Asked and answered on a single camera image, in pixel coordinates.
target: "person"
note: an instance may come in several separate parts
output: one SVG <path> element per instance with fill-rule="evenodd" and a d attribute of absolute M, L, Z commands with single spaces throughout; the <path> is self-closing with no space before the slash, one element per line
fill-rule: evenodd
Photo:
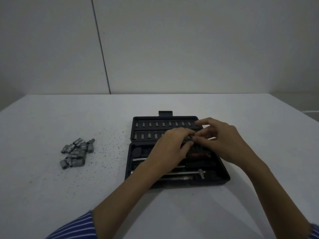
<path fill-rule="evenodd" d="M 197 120 L 195 124 L 209 126 L 198 132 L 187 128 L 166 131 L 147 160 L 112 194 L 95 209 L 57 229 L 47 239 L 112 238 L 144 193 L 174 169 L 194 143 L 211 149 L 247 174 L 276 238 L 319 238 L 319 226 L 308 222 L 234 126 L 213 118 Z M 189 135 L 193 136 L 193 141 L 181 147 L 184 138 Z"/>

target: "sleeve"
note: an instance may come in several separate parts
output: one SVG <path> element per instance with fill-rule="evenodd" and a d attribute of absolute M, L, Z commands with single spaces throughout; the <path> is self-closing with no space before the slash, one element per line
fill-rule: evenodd
<path fill-rule="evenodd" d="M 312 232 L 308 239 L 319 239 L 319 226 L 316 224 L 311 224 Z"/>
<path fill-rule="evenodd" d="M 97 239 L 92 211 L 52 232 L 46 239 Z"/>

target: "toolbox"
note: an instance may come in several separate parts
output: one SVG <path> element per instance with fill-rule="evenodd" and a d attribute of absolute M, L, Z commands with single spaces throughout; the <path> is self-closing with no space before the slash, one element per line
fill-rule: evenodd
<path fill-rule="evenodd" d="M 195 125 L 196 120 L 196 116 L 173 116 L 172 111 L 159 111 L 158 117 L 134 117 L 125 179 L 147 159 L 157 140 L 167 130 L 184 127 L 197 132 L 203 129 L 202 126 Z M 191 139 L 186 137 L 183 144 Z M 151 188 L 223 185 L 229 180 L 229 174 L 221 159 L 208 148 L 194 144 L 186 158 Z"/>

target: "white tabletop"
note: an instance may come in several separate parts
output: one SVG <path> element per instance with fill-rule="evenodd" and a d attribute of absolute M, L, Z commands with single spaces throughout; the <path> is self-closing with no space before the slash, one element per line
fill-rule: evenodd
<path fill-rule="evenodd" d="M 124 180 L 134 116 L 214 117 L 235 125 L 311 222 L 319 222 L 319 123 L 268 94 L 25 96 L 0 112 L 0 237 L 44 238 Z M 81 168 L 65 144 L 95 138 Z M 151 190 L 117 238 L 274 238 L 247 176 L 223 186 Z"/>

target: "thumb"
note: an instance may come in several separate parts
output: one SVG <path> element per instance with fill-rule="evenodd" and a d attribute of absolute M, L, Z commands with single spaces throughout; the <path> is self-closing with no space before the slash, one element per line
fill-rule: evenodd
<path fill-rule="evenodd" d="M 210 150 L 215 151 L 218 148 L 218 142 L 216 140 L 208 140 L 203 137 L 193 136 L 194 143 L 197 143 L 199 145 L 202 145 L 206 148 L 209 148 Z"/>
<path fill-rule="evenodd" d="M 188 150 L 190 149 L 191 146 L 193 146 L 194 142 L 193 141 L 189 141 L 186 144 L 184 144 L 184 146 L 182 146 L 181 148 L 181 155 L 183 156 L 183 158 L 185 158 L 186 153 L 188 152 Z"/>

